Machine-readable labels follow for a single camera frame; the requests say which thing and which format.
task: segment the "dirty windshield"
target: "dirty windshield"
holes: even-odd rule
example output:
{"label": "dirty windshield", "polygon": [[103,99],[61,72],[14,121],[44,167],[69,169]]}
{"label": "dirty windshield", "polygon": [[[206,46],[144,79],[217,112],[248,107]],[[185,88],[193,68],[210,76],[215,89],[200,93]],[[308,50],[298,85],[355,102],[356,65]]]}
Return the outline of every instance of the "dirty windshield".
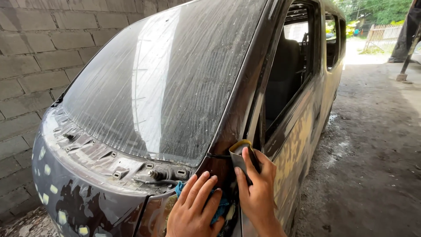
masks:
{"label": "dirty windshield", "polygon": [[197,166],[264,4],[194,1],[128,26],[73,83],[66,113],[120,151]]}

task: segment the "blue cloth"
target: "blue cloth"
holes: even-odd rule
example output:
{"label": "blue cloth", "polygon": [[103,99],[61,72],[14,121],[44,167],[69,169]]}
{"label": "blue cloth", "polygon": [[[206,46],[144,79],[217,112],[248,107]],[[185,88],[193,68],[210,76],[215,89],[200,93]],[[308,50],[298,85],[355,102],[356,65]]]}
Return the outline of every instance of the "blue cloth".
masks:
{"label": "blue cloth", "polygon": [[[180,197],[180,194],[181,194],[181,191],[183,190],[183,188],[184,188],[184,183],[179,181],[179,183],[176,186],[177,198]],[[213,194],[214,191],[215,190],[212,189],[212,191],[209,194],[209,197]],[[213,215],[213,218],[210,221],[210,224],[213,224],[218,220],[218,218],[225,212],[225,207],[228,206],[228,205],[229,205],[228,200],[224,197],[224,193],[222,193],[222,198],[221,198],[221,201],[219,202],[218,209],[216,210],[215,215]]]}

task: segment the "tree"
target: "tree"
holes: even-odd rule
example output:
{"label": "tree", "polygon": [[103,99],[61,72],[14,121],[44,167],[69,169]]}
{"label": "tree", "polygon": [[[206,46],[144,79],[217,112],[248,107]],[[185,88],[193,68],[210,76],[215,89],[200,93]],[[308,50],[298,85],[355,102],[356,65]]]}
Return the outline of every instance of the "tree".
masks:
{"label": "tree", "polygon": [[347,21],[366,18],[377,24],[405,19],[412,0],[333,0],[345,13]]}

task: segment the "hand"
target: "hand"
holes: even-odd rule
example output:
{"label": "hand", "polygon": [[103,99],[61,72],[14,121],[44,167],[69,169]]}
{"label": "hand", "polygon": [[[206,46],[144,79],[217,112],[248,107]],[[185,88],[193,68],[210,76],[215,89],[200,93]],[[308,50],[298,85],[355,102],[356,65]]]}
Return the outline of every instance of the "hand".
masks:
{"label": "hand", "polygon": [[207,202],[206,200],[215,186],[216,175],[209,178],[205,171],[199,179],[193,175],[181,191],[180,197],[170,212],[167,222],[166,237],[216,237],[224,225],[224,218],[211,226],[212,217],[218,209],[222,190],[216,189]]}
{"label": "hand", "polygon": [[260,174],[251,163],[247,147],[242,150],[247,174],[253,185],[248,186],[244,172],[239,167],[235,167],[241,209],[260,237],[286,237],[274,212],[273,183],[276,166],[260,151],[255,150],[255,155],[262,163]]}

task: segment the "wooden fence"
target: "wooden fence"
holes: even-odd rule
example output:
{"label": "wooden fence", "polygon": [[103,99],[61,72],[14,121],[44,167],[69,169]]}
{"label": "wooden fence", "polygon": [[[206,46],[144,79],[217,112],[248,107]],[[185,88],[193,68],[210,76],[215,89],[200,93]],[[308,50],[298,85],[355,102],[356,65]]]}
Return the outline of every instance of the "wooden fence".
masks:
{"label": "wooden fence", "polygon": [[363,51],[392,52],[402,25],[371,25]]}

